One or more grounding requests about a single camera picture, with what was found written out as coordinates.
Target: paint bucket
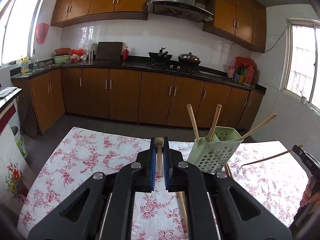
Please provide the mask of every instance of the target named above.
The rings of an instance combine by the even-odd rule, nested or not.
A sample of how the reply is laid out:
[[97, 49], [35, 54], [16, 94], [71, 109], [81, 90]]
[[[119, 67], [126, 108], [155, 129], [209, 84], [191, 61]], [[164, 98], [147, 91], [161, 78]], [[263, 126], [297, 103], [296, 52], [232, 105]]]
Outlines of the paint bucket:
[[19, 148], [19, 151], [21, 152], [23, 158], [25, 159], [28, 155], [28, 151], [27, 151], [26, 145], [24, 144], [24, 138], [20, 134], [18, 127], [13, 126], [11, 127], [11, 130], [14, 135], [14, 141], [16, 142]]

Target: red bottle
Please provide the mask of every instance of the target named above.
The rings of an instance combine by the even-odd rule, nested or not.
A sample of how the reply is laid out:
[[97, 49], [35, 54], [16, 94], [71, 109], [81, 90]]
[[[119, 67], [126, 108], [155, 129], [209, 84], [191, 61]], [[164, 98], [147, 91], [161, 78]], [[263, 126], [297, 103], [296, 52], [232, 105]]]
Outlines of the red bottle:
[[125, 46], [125, 50], [123, 51], [123, 60], [127, 60], [129, 57], [128, 46]]

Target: window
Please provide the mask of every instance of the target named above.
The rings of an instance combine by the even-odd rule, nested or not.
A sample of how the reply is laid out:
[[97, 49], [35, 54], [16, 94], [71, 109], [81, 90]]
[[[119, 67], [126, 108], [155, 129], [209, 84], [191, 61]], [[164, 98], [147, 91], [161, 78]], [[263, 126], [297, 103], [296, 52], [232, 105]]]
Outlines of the window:
[[40, 0], [12, 0], [0, 19], [1, 65], [31, 56]]
[[320, 22], [289, 21], [287, 70], [284, 89], [304, 96], [320, 110]]

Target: table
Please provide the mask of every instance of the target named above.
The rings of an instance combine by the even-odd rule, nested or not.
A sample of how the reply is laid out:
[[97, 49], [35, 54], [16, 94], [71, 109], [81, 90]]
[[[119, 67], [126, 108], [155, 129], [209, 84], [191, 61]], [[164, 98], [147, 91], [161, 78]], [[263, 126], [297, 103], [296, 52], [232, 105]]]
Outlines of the table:
[[[119, 171], [135, 161], [150, 140], [84, 130], [74, 127], [46, 162], [20, 213], [18, 230], [27, 237], [31, 228], [94, 172]], [[186, 160], [193, 143], [169, 142]], [[286, 226], [293, 221], [308, 182], [305, 171], [290, 155], [245, 166], [285, 151], [278, 141], [241, 144], [229, 165], [235, 180]], [[188, 239], [175, 193], [165, 191], [164, 178], [156, 174], [155, 191], [136, 193], [132, 239]]]

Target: pot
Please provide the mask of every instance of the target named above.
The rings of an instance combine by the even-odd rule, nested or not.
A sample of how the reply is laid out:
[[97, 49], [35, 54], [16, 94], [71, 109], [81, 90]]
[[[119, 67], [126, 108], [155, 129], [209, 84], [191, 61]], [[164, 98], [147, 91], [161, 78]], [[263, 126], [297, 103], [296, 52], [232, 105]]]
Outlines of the pot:
[[199, 65], [201, 62], [200, 59], [197, 56], [192, 55], [191, 52], [188, 54], [180, 54], [178, 60], [182, 63], [190, 63], [192, 65]]

